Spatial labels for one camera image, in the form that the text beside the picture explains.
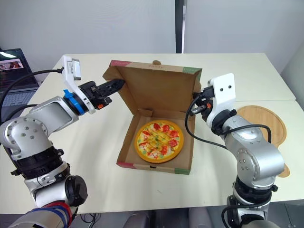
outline tabletop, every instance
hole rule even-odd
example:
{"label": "tabletop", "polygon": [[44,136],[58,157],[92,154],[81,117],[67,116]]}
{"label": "tabletop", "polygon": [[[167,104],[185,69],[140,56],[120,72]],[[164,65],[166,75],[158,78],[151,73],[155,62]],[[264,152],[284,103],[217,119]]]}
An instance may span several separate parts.
{"label": "tabletop", "polygon": [[202,87],[207,86],[208,80],[213,77],[233,73],[237,101],[295,100],[295,96],[264,53],[72,54],[69,56],[80,60],[83,82],[101,78],[112,59],[144,63],[159,60],[165,65],[202,68],[200,78]]}
{"label": "tabletop", "polygon": [[[82,82],[94,80],[97,84],[102,83],[104,70],[86,74],[91,65],[82,64],[85,61],[80,56],[78,58],[81,60],[82,74],[85,75]],[[62,95],[64,85],[61,80],[61,75],[51,74],[30,103],[40,103]],[[89,196],[85,204],[79,207],[80,213],[226,204],[226,197],[232,193],[232,182],[236,178],[237,162],[231,153],[222,148],[195,140],[190,175],[117,166],[116,159],[132,114],[117,93],[111,98],[113,102],[106,108],[93,115],[85,114],[78,122],[50,136],[54,146],[64,150],[62,158],[71,164],[71,174],[79,175],[86,181]],[[276,179],[279,191],[273,194],[272,201],[303,199],[300,180],[304,175],[301,163],[304,159],[304,153],[301,153],[304,113],[301,107],[293,100],[235,102],[235,108],[246,105],[259,105],[272,110],[287,128],[287,138],[279,150],[291,174],[287,178]],[[223,143],[201,118],[196,118],[195,134]],[[34,203],[23,178],[11,176],[12,170],[14,166],[1,147],[0,213],[25,213],[34,207]]]}

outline cardboard box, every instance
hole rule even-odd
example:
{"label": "cardboard box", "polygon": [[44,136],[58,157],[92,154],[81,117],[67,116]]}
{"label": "cardboard box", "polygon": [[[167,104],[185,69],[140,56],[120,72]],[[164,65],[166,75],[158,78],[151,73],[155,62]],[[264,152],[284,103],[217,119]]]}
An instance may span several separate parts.
{"label": "cardboard box", "polygon": [[[192,102],[192,93],[200,92],[202,69],[181,66],[136,63],[112,60],[103,77],[106,80],[124,79],[120,96],[133,114],[117,164],[121,167],[189,174],[194,139],[185,129],[185,113]],[[134,138],[146,123],[165,119],[176,123],[184,134],[184,146],[174,159],[164,163],[149,163],[137,154]],[[189,129],[194,132],[195,116],[189,118]]]}

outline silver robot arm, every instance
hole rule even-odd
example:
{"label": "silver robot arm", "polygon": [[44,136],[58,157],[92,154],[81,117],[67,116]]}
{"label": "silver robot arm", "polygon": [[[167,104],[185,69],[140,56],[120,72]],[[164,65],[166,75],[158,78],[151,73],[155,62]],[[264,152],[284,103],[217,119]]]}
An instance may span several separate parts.
{"label": "silver robot arm", "polygon": [[267,219],[271,192],[276,176],[284,170],[284,160],[279,150],[263,138],[257,127],[233,132],[231,129],[250,125],[237,115],[234,75],[227,74],[213,78],[202,91],[193,114],[201,113],[213,133],[220,135],[226,148],[237,160],[237,179],[233,183],[233,195],[227,198],[228,223],[232,228],[256,227],[257,220]]}
{"label": "silver robot arm", "polygon": [[0,126],[0,142],[16,170],[22,175],[36,209],[20,217],[10,227],[68,227],[78,206],[87,198],[86,184],[80,176],[70,175],[70,166],[61,159],[62,149],[55,149],[48,137],[76,122],[86,112],[107,106],[109,95],[124,85],[113,80],[96,86],[91,81],[76,86],[80,80],[80,64],[63,56],[64,82],[71,92],[35,106],[27,115],[4,122]]}

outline wooden board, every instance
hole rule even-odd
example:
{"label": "wooden board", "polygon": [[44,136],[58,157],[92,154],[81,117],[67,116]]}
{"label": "wooden board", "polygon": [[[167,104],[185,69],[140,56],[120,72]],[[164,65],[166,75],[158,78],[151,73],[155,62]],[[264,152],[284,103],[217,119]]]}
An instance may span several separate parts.
{"label": "wooden board", "polygon": [[[285,124],[274,112],[264,107],[249,105],[240,108],[237,114],[247,119],[253,124],[264,124],[267,125],[271,130],[272,140],[271,143],[278,148],[281,145],[287,135]],[[267,130],[261,128],[264,138],[267,140]],[[279,177],[287,177],[290,174],[290,170],[287,165],[284,165],[284,171],[280,173]]]}

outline cable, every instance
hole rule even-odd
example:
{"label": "cable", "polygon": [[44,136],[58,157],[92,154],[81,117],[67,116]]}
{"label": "cable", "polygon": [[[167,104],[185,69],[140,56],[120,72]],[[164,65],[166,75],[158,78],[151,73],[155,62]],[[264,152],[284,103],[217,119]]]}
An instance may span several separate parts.
{"label": "cable", "polygon": [[190,132],[189,128],[188,128],[188,117],[189,117],[189,113],[191,111],[191,108],[195,105],[195,102],[200,98],[200,96],[197,96],[194,98],[194,100],[192,101],[192,103],[190,104],[187,112],[186,112],[186,117],[185,117],[185,127],[186,127],[186,130],[187,132],[189,133],[189,135],[191,135],[193,138],[197,139],[197,140],[200,140],[204,143],[210,143],[212,145],[215,145],[215,146],[219,146],[219,147],[222,147],[224,149],[227,149],[226,146],[222,145],[222,144],[219,144],[219,143],[216,143],[216,142],[211,142],[211,141],[208,141],[208,140],[205,140],[205,139],[201,139],[197,136],[195,136],[193,133]]}
{"label": "cable", "polygon": [[93,221],[93,219],[91,220],[91,221],[86,221],[86,214],[84,215],[84,217],[82,218],[82,214],[80,214],[80,218],[81,218],[81,220],[83,221],[83,222],[85,222],[85,223],[91,223],[92,221]]}
{"label": "cable", "polygon": [[96,214],[96,213],[93,213],[93,214],[90,213],[89,215],[92,217],[91,221],[86,220],[86,214],[84,215],[84,217],[82,217],[82,214],[80,214],[80,218],[83,222],[89,223],[88,228],[92,228],[95,225],[95,223],[101,218],[101,215]]}
{"label": "cable", "polygon": [[4,99],[5,99],[6,95],[7,95],[7,93],[11,90],[11,88],[14,85],[16,85],[19,82],[23,81],[24,79],[27,79],[27,78],[32,77],[34,75],[39,75],[39,74],[44,74],[44,73],[51,73],[51,72],[57,72],[57,73],[61,74],[62,70],[63,70],[63,68],[56,69],[56,70],[41,70],[41,71],[33,72],[33,73],[25,75],[25,76],[19,78],[18,80],[14,81],[13,83],[11,83],[9,85],[9,87],[3,92],[2,96],[1,96],[1,99],[0,99],[0,122],[1,122],[1,124],[3,123],[2,122],[2,105],[3,105]]}
{"label": "cable", "polygon": [[239,208],[257,208],[257,207],[261,207],[267,203],[270,202],[270,199],[271,199],[271,194],[269,196],[269,198],[267,199],[266,202],[262,202],[262,203],[257,203],[257,204],[250,204],[250,205],[231,205],[231,206],[227,206],[225,207],[223,210],[222,210],[222,214],[221,214],[221,217],[222,217],[222,221],[224,223],[224,226],[225,228],[230,228],[225,220],[225,212],[228,211],[228,210],[231,210],[231,209],[239,209]]}
{"label": "cable", "polygon": [[37,105],[37,104],[30,104],[30,105],[27,104],[27,105],[24,105],[24,106],[21,106],[21,107],[15,109],[14,111],[12,111],[12,112],[9,114],[9,116],[6,118],[6,120],[5,120],[4,122],[10,120],[10,119],[13,117],[13,115],[16,114],[17,112],[19,112],[20,110],[26,109],[26,108],[30,108],[30,107],[35,107],[36,105]]}
{"label": "cable", "polygon": [[236,127],[236,128],[229,129],[229,130],[223,132],[222,135],[226,135],[226,134],[229,134],[231,132],[235,132],[235,131],[238,131],[238,130],[242,130],[242,129],[246,129],[246,128],[251,128],[251,127],[266,128],[267,133],[268,133],[268,142],[271,143],[271,130],[270,130],[270,128],[268,126],[263,125],[263,124],[250,124],[250,125],[245,125],[245,126],[241,126],[241,127]]}

